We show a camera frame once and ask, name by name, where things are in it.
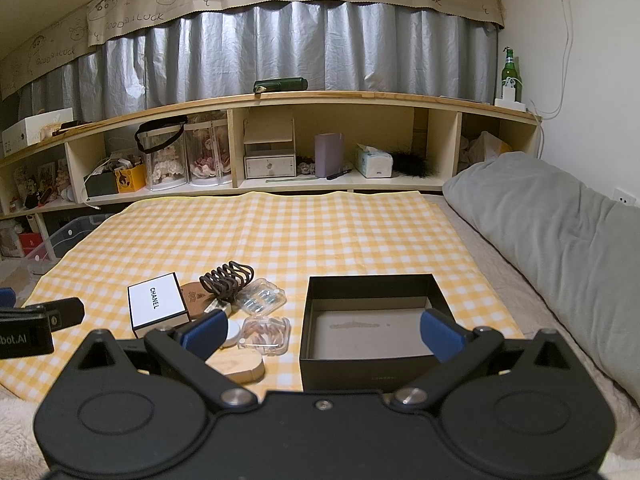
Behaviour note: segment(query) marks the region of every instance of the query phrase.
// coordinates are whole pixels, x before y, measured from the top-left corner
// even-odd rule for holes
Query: white drawer
[[[247,178],[296,176],[296,156],[246,156],[244,171]]]

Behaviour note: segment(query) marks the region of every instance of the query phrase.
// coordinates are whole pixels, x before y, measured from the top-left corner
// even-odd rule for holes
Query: black box on shelf
[[[88,197],[112,195],[118,192],[116,177],[111,172],[90,176],[84,183],[84,187]]]
[[[453,315],[431,274],[312,276],[300,341],[305,391],[392,392],[438,364],[420,316]]]

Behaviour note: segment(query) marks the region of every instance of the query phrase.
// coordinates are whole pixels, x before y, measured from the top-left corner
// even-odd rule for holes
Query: grey pillow
[[[640,208],[522,152],[475,164],[442,190],[640,402]]]

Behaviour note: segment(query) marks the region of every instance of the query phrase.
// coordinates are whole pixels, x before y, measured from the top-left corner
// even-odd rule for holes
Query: gingham blanket
[[[84,321],[53,335],[53,354],[0,362],[0,383],[41,400],[90,330],[134,337],[129,285],[169,272],[192,282],[229,260],[251,265],[256,277],[287,294],[273,315],[291,322],[289,350],[265,357],[265,377],[249,386],[259,396],[302,389],[298,355],[309,276],[432,273],[463,326],[522,336],[442,211],[417,191],[156,198],[110,217],[40,280],[27,304],[77,296]]]

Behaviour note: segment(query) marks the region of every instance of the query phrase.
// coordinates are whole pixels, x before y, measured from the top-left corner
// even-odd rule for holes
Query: curtain
[[[20,90],[20,118],[73,107],[118,115],[247,94],[302,76],[310,90],[388,91],[492,102],[497,26],[431,9],[268,2],[200,12],[97,47]]]

